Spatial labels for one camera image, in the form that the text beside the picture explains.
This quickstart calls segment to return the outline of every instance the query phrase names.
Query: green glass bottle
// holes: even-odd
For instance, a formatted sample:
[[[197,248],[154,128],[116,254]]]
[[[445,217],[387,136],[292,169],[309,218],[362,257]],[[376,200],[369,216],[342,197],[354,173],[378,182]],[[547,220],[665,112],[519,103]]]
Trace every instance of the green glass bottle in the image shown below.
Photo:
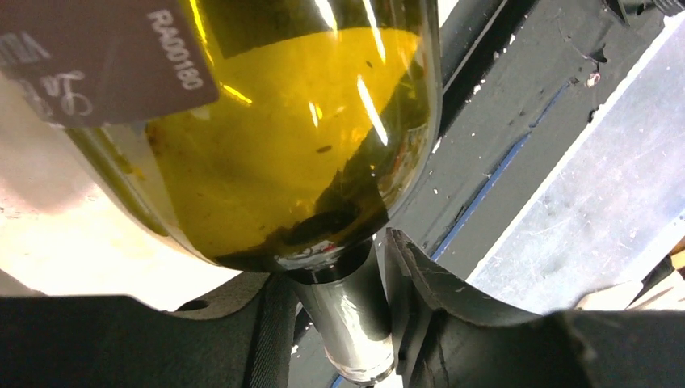
[[[379,230],[439,110],[422,0],[182,0],[215,103],[67,132],[139,222],[215,264],[306,266]]]

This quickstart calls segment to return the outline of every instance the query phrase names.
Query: white speck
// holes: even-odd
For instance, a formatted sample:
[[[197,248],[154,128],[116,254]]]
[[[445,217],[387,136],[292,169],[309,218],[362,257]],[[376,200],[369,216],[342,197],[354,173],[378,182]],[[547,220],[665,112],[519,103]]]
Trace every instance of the white speck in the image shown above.
[[[587,81],[585,81],[585,86],[593,87],[594,85],[597,85],[600,79],[602,79],[602,75],[599,71],[593,71],[590,73],[590,77],[588,77]]]
[[[438,148],[440,148],[440,142],[441,142],[442,140],[443,140],[442,138],[439,138],[438,141],[435,143],[435,145],[433,145],[433,150],[431,151],[431,154],[434,154],[435,151],[437,151]]]

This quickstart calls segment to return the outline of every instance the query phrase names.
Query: label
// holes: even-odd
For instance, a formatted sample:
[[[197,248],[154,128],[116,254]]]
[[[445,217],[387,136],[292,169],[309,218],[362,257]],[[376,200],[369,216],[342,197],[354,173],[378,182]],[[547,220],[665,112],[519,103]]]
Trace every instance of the label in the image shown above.
[[[219,97],[176,0],[2,0],[0,72],[64,127],[148,120]]]

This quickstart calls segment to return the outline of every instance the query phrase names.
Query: yellow liquid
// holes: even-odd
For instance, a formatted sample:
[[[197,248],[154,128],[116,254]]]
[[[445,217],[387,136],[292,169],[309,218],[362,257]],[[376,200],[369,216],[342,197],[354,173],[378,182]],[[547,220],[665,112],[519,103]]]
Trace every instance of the yellow liquid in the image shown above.
[[[196,32],[220,99],[151,120],[144,133],[95,129],[125,161],[116,168],[128,188],[100,169],[109,188],[158,234],[234,268],[273,270],[275,258],[369,237],[430,137],[425,81],[408,75],[418,36],[354,27],[223,58],[205,27]],[[420,107],[410,120],[407,104]],[[70,132],[87,157],[93,141],[79,136],[92,130]],[[132,190],[157,220],[127,205]]]

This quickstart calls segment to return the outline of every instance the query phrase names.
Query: white surface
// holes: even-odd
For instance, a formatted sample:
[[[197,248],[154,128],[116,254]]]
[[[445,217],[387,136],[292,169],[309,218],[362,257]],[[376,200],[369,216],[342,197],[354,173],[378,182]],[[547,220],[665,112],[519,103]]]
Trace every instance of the white surface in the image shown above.
[[[48,295],[127,294],[160,310],[238,272],[163,245],[129,221],[0,78],[0,269]]]
[[[374,388],[402,388],[403,386],[402,376],[393,373],[382,382],[374,385]]]
[[[452,8],[459,2],[459,0],[438,0],[438,19],[440,20],[440,26],[445,24],[445,20],[448,19]]]
[[[637,299],[628,310],[685,310],[685,280],[673,272]]]
[[[578,310],[619,311],[630,306],[637,294],[643,289],[642,282],[634,280],[622,285],[615,285],[608,289],[590,293],[582,297],[576,305]]]

